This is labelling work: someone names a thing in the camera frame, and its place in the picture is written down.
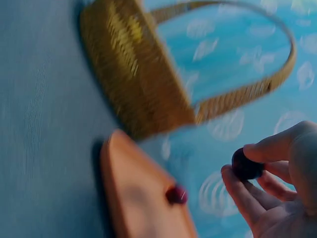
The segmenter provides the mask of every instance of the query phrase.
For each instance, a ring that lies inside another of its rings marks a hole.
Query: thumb
[[[257,144],[245,145],[243,152],[248,159],[259,163],[289,161],[293,142],[312,130],[316,130],[316,124],[303,121],[279,134],[267,137]]]

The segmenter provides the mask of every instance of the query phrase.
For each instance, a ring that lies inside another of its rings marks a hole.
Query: small ball
[[[264,164],[249,160],[240,148],[232,156],[232,170],[240,181],[246,181],[261,177]]]
[[[169,188],[165,194],[169,204],[185,204],[188,200],[186,190],[180,186],[175,185]]]

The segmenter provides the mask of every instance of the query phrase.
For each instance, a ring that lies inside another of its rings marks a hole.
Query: red bead
[[[175,185],[169,188],[166,192],[166,198],[168,202],[173,204],[185,204],[188,200],[186,190],[180,185]]]

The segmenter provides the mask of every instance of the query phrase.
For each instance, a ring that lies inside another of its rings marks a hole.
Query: blue fabric
[[[271,95],[204,126],[140,143],[189,190],[201,238],[251,235],[219,175],[232,153],[300,120],[317,120],[316,5],[250,1],[275,12],[294,31],[298,60],[289,79]],[[152,9],[172,2],[144,4]],[[113,237],[97,161],[100,141],[118,124],[80,42],[77,17],[87,3],[1,1],[0,237]],[[158,28],[193,103],[273,72],[286,59],[283,34],[243,12],[210,7]],[[230,70],[220,70],[225,66]]]

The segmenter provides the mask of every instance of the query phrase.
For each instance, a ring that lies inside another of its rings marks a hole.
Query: woven basket
[[[189,97],[155,32],[157,24],[199,7],[230,4],[269,18],[288,36],[286,63],[271,76],[191,106]],[[81,34],[103,91],[136,139],[200,124],[276,89],[296,60],[293,36],[278,18],[242,2],[195,1],[145,13],[138,0],[96,0],[80,16]]]

